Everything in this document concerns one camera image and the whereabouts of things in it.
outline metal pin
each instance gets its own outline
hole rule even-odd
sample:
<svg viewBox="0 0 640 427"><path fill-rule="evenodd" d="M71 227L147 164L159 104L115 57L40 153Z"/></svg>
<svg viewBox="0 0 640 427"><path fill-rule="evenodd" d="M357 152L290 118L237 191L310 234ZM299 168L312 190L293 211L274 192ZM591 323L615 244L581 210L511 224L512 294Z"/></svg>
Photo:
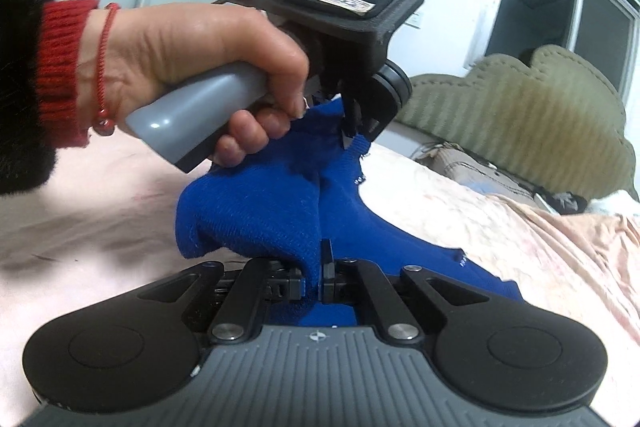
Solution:
<svg viewBox="0 0 640 427"><path fill-rule="evenodd" d="M410 341L418 336L420 331L411 324L391 324L386 332L389 336L393 337L397 341Z"/></svg>
<svg viewBox="0 0 640 427"><path fill-rule="evenodd" d="M234 341L244 334L244 328L237 324L222 323L211 330L211 334L221 341Z"/></svg>

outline pink bedsheet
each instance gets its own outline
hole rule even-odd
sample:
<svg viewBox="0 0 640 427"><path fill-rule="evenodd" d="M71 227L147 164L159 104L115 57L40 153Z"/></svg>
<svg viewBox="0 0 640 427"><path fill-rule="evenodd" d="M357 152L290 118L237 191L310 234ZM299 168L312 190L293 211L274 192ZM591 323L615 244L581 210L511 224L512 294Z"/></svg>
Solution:
<svg viewBox="0 0 640 427"><path fill-rule="evenodd" d="M176 171L123 134L60 154L46 187L0 204L0 425L34 407L21 367L31 333L61 314L128 291L194 261L174 243L174 207L202 174ZM552 217L485 198L387 149L363 160L360 193L384 219L432 243L465 249L533 304L572 317L607 346L593 402L614 427L640 418L639 233L623 218ZM207 256L229 266L229 251Z"/></svg>

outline blue cloth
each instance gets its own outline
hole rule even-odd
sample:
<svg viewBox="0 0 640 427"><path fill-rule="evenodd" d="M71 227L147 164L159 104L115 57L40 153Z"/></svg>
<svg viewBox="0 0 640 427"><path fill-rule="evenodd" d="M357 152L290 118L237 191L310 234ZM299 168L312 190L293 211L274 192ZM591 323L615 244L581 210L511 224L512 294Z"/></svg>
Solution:
<svg viewBox="0 0 640 427"><path fill-rule="evenodd" d="M309 110L291 131L241 166L218 169L190 184L178 202L175 235L181 254L200 257L227 247L246 257L296 261L306 276L306 299L272 307L276 323L328 326L354 323L343 306L314 303L318 295L320 240L330 239L336 259L377 263L396 275L419 264L453 279L513 299L516 283L503 282L465 258L461 250L417 239L371 212L358 194L362 136L343 150L340 100Z"/></svg>

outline red string bracelet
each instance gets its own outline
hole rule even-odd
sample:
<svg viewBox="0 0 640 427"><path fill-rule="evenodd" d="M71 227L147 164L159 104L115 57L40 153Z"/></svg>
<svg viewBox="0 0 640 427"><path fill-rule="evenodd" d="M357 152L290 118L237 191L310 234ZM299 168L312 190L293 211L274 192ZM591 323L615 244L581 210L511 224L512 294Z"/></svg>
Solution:
<svg viewBox="0 0 640 427"><path fill-rule="evenodd" d="M111 136L115 130L116 124L107 111L104 103L104 55L107 51L107 39L109 30L113 25L116 12L120 9L120 5L111 2L105 6L109 13L104 22L102 33L100 34L100 46L98 47L98 67L96 71L96 88L98 92L98 121L94 124L94 131L100 136Z"/></svg>

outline black fur sleeve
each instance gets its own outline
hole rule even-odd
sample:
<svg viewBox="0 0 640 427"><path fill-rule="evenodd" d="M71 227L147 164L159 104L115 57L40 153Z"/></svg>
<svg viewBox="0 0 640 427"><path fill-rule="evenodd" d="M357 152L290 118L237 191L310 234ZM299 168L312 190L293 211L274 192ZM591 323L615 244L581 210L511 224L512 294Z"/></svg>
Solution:
<svg viewBox="0 0 640 427"><path fill-rule="evenodd" d="M38 35L47 1L0 0L0 194L42 185L56 160L38 119L35 90Z"/></svg>

